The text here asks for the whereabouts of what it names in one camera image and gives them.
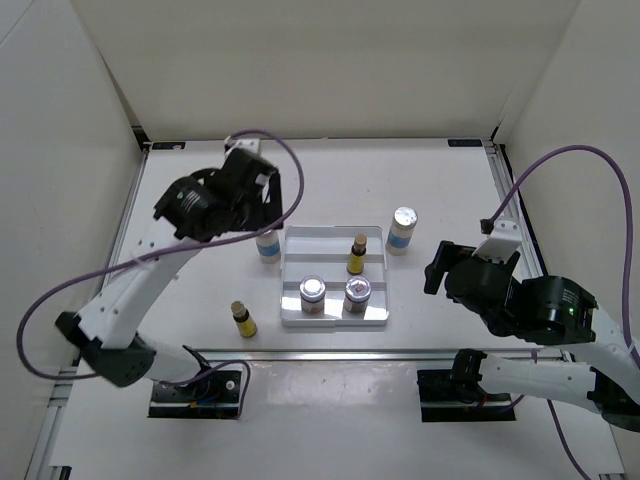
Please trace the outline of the silver-lid spice jar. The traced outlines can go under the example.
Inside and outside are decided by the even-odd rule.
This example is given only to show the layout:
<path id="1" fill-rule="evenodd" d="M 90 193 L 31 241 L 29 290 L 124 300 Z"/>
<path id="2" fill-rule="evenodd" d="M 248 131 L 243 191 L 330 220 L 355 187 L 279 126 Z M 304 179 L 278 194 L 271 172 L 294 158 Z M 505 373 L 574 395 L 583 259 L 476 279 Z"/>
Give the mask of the silver-lid spice jar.
<path id="1" fill-rule="evenodd" d="M 324 310 L 326 286 L 322 278 L 309 275 L 303 278 L 299 286 L 301 308 L 309 314 Z"/>

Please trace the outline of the blue-label salt shaker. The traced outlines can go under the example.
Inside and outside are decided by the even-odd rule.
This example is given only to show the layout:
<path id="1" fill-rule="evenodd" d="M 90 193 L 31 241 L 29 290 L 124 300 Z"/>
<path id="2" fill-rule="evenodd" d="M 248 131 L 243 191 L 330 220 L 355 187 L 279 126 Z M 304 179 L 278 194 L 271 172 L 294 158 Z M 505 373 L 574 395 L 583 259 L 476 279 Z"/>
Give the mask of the blue-label salt shaker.
<path id="1" fill-rule="evenodd" d="M 404 255 L 410 245 L 418 222 L 418 214 L 411 207 L 399 207 L 392 216 L 386 240 L 386 250 L 391 255 Z"/>
<path id="2" fill-rule="evenodd" d="M 255 243 L 262 263 L 273 264 L 280 261 L 281 247 L 277 230 L 269 230 L 257 236 Z"/>

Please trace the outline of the yellow-label small bottle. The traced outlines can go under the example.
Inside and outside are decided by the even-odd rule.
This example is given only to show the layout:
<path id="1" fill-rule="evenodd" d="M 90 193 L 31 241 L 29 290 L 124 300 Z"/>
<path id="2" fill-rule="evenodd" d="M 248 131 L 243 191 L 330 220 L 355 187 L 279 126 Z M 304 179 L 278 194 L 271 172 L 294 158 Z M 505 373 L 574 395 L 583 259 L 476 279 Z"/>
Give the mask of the yellow-label small bottle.
<path id="1" fill-rule="evenodd" d="M 251 338 L 257 334 L 257 325 L 243 302 L 232 302 L 230 310 L 241 337 Z"/>
<path id="2" fill-rule="evenodd" d="M 346 266 L 350 275 L 360 275 L 364 271 L 366 247 L 367 236 L 365 234 L 357 234 L 354 237 Z"/>

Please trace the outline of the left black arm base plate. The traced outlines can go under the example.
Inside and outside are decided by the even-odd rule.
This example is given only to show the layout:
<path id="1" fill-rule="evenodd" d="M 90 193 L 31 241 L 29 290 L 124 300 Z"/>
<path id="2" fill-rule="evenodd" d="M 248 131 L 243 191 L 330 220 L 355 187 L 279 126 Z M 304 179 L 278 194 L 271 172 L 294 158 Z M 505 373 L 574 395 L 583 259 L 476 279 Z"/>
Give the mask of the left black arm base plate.
<path id="1" fill-rule="evenodd" d="M 244 360 L 225 361 L 207 375 L 186 386 L 156 382 L 147 417 L 152 419 L 239 420 L 251 380 L 251 367 Z"/>

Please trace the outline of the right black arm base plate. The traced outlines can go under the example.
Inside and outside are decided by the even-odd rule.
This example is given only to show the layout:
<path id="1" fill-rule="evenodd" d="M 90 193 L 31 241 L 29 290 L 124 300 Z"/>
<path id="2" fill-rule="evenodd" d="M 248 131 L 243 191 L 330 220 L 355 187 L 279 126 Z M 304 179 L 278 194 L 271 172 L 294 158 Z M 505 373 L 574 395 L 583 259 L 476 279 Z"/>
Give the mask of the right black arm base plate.
<path id="1" fill-rule="evenodd" d="M 454 384 L 448 370 L 418 370 L 423 423 L 511 422 L 516 420 L 508 393 L 488 394 Z"/>

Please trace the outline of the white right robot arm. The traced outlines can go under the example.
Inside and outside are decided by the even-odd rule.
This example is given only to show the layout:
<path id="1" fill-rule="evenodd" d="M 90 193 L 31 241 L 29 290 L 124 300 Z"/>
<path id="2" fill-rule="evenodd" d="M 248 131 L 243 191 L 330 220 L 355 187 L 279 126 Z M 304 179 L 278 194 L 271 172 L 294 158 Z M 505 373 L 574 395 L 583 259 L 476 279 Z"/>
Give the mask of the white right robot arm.
<path id="1" fill-rule="evenodd" d="M 449 373 L 452 393 L 464 400 L 506 393 L 555 400 L 638 431 L 639 369 L 618 324 L 570 279 L 517 280 L 519 258 L 519 252 L 485 258 L 471 246 L 443 240 L 424 269 L 424 291 L 434 295 L 443 289 L 496 337 L 554 347 L 575 359 L 536 364 L 461 349 Z"/>

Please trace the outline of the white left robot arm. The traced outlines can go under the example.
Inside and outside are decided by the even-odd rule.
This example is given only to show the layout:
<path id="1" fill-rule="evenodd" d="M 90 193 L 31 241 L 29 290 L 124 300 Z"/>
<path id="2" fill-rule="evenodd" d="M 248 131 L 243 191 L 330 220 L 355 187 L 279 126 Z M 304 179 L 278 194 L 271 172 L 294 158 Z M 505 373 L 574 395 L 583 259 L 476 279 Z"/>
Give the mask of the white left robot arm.
<path id="1" fill-rule="evenodd" d="M 206 395 L 203 360 L 139 334 L 159 295 L 200 246 L 228 232 L 254 232 L 282 214 L 278 169 L 242 148 L 219 168 L 175 180 L 154 206 L 153 222 L 133 250 L 134 265 L 77 312 L 63 312 L 59 332 L 103 379 L 126 387 L 141 378 L 174 383 L 188 400 Z"/>

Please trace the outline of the red-logo-lid spice jar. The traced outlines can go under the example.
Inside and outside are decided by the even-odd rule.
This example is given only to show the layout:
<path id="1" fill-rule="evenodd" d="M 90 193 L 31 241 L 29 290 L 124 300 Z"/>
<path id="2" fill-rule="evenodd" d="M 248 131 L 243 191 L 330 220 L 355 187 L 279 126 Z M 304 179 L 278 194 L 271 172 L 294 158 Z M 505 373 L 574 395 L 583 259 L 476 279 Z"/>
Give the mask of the red-logo-lid spice jar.
<path id="1" fill-rule="evenodd" d="M 343 309 L 351 314 L 365 312 L 371 294 L 371 284 L 365 277 L 350 278 L 345 284 Z"/>

